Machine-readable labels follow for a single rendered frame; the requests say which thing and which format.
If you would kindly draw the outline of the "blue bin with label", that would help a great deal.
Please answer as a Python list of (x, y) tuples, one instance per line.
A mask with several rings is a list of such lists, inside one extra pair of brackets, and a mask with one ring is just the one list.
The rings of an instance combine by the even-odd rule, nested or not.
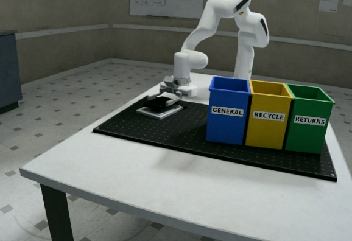
[(251, 95), (248, 80), (213, 76), (209, 91), (206, 141), (242, 145)]

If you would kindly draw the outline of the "green bin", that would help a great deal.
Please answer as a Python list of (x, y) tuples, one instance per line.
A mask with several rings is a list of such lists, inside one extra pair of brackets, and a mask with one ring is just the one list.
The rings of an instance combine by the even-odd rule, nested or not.
[(333, 101), (321, 88), (285, 84), (291, 100), (284, 149), (321, 154)]

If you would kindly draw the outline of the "yellow recycle bin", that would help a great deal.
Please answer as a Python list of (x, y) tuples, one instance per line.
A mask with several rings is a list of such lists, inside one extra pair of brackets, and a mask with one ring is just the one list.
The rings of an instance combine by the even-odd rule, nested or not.
[(282, 149), (292, 94), (284, 83), (248, 80), (245, 145)]

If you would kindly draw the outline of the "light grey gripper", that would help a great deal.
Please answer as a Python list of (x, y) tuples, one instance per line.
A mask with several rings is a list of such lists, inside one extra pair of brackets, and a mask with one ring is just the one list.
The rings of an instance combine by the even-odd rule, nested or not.
[(174, 104), (176, 101), (181, 100), (182, 96), (192, 98), (197, 95), (197, 86), (194, 85), (180, 85), (176, 86), (175, 88), (168, 87), (164, 82), (160, 82), (160, 90), (159, 93), (151, 95), (147, 97), (147, 100), (152, 100), (155, 99), (157, 96), (162, 95), (162, 93), (167, 92), (167, 93), (172, 93), (178, 96), (176, 99), (169, 100), (166, 102), (166, 106)]

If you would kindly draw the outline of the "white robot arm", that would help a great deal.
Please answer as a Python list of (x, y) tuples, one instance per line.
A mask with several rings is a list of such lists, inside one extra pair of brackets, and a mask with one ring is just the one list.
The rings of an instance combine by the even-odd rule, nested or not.
[(208, 64), (208, 57), (194, 51), (199, 42), (216, 33), (221, 18), (234, 17), (238, 32), (238, 52), (234, 70), (235, 79), (250, 80), (254, 57), (253, 47), (266, 47), (269, 33), (266, 19), (259, 13), (249, 11), (251, 0), (208, 0), (198, 27), (187, 37), (181, 52), (174, 54), (173, 77), (165, 76), (168, 87), (191, 83), (190, 70), (202, 69)]

